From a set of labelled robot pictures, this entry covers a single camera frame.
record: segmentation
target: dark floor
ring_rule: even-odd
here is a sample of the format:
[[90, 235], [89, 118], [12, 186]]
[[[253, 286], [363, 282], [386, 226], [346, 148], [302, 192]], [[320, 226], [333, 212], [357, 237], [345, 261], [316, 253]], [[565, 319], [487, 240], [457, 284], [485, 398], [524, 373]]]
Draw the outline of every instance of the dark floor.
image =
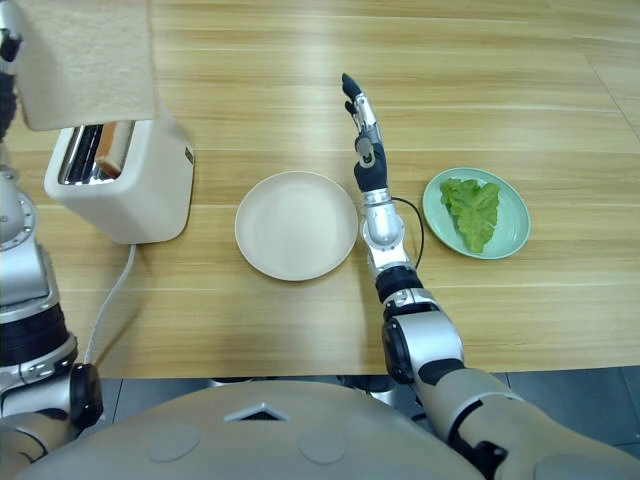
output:
[[[562, 425], [640, 458], [640, 366], [495, 375]], [[338, 383], [336, 377], [295, 378]], [[105, 412], [83, 435], [212, 384], [209, 379], [104, 379]], [[409, 417], [419, 414], [409, 388], [397, 388], [396, 408]], [[429, 428], [424, 420], [419, 423]]]

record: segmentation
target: white cord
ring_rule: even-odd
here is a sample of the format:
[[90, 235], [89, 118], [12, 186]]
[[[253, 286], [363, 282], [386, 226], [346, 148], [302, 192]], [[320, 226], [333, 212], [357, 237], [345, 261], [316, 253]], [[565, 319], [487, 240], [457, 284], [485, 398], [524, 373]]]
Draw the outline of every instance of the white cord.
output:
[[129, 259], [127, 260], [127, 264], [125, 265], [124, 270], [120, 274], [120, 278], [118, 278], [118, 281], [115, 283], [115, 285], [107, 295], [107, 298], [104, 299], [104, 303], [102, 304], [102, 306], [100, 307], [100, 310], [98, 311], [98, 316], [96, 317], [96, 323], [93, 326], [93, 330], [91, 331], [91, 337], [89, 337], [89, 343], [87, 345], [87, 353], [84, 354], [84, 363], [91, 362], [91, 356], [96, 346], [95, 345], [96, 338], [98, 337], [98, 333], [100, 332], [100, 327], [102, 326], [104, 315], [107, 312], [107, 308], [109, 307], [111, 300], [113, 300], [113, 297], [116, 296], [120, 288], [122, 288], [122, 285], [124, 284], [124, 282], [127, 280], [127, 277], [129, 276], [129, 272], [131, 272], [131, 268], [133, 267], [133, 263], [135, 259], [136, 259], [136, 245], [132, 244], [131, 248], [129, 249]]

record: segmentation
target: empty plate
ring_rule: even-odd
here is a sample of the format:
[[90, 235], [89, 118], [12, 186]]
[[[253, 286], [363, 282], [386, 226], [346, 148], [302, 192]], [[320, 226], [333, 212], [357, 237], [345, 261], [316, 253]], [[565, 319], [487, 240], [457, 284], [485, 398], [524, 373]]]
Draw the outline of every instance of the empty plate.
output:
[[358, 235], [358, 213], [344, 189], [310, 172], [284, 172], [258, 183], [236, 214], [244, 258], [280, 280], [309, 280], [340, 265]]
[[[441, 201], [440, 185], [450, 178], [474, 179], [479, 185], [495, 183], [500, 187], [498, 223], [482, 253], [469, 250], [455, 227], [453, 217]], [[436, 175], [424, 191], [422, 208], [433, 233], [448, 247], [470, 257], [495, 260], [513, 255], [524, 246], [531, 230], [529, 211], [515, 188], [500, 177], [477, 168], [453, 168]]]

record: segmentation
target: silver arm segment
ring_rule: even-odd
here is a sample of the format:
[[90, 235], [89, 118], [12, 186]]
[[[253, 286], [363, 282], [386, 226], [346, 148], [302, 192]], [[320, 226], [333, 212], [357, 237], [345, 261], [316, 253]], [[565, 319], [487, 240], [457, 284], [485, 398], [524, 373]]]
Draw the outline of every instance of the silver arm segment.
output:
[[[353, 79], [343, 75], [342, 80], [352, 101], [346, 109], [358, 128], [361, 158], [355, 175], [365, 212], [362, 236], [385, 307], [382, 335], [389, 373], [411, 385], [436, 434], [485, 478], [640, 479], [640, 461], [561, 427], [492, 375], [465, 367], [454, 324], [423, 288], [404, 251], [404, 226], [389, 206], [386, 156], [371, 104]], [[380, 161], [384, 185], [371, 189], [376, 182], [363, 181], [363, 172]], [[381, 184], [378, 179], [374, 186]]]
[[96, 368], [73, 364], [77, 340], [35, 238], [36, 211], [2, 143], [16, 111], [21, 32], [15, 5], [0, 0], [0, 478], [7, 480], [73, 440], [103, 408]]

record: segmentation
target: power cord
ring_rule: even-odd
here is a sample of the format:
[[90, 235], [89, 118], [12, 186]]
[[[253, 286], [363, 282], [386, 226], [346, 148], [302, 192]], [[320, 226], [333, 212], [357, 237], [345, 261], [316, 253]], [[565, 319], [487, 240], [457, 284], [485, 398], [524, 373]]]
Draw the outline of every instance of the power cord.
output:
[[87, 352], [84, 354], [84, 363], [91, 363], [91, 357], [93, 355], [93, 350], [95, 349], [96, 339], [98, 337], [98, 333], [100, 333], [100, 328], [102, 327], [102, 322], [104, 321], [105, 313], [107, 312], [107, 308], [113, 300], [113, 297], [116, 296], [118, 291], [124, 285], [124, 282], [127, 280], [129, 273], [131, 272], [131, 268], [133, 267], [134, 261], [136, 259], [136, 245], [135, 243], [131, 245], [129, 248], [129, 258], [127, 260], [127, 264], [122, 270], [120, 274], [120, 278], [116, 281], [115, 285], [107, 295], [107, 298], [104, 299], [104, 303], [100, 307], [98, 311], [98, 316], [96, 317], [96, 323], [93, 326], [93, 330], [91, 331], [91, 336], [89, 337], [89, 343], [87, 344]]
[[413, 208], [413, 211], [416, 212], [416, 215], [418, 217], [418, 222], [420, 222], [420, 253], [418, 253], [418, 259], [416, 260], [416, 266], [415, 266], [415, 269], [418, 270], [418, 266], [420, 265], [420, 260], [422, 260], [422, 253], [424, 252], [424, 223], [422, 222], [422, 215], [420, 215], [420, 211], [418, 210], [418, 208], [409, 200], [406, 200], [401, 197], [391, 197], [391, 200], [405, 203], [409, 205], [411, 208]]

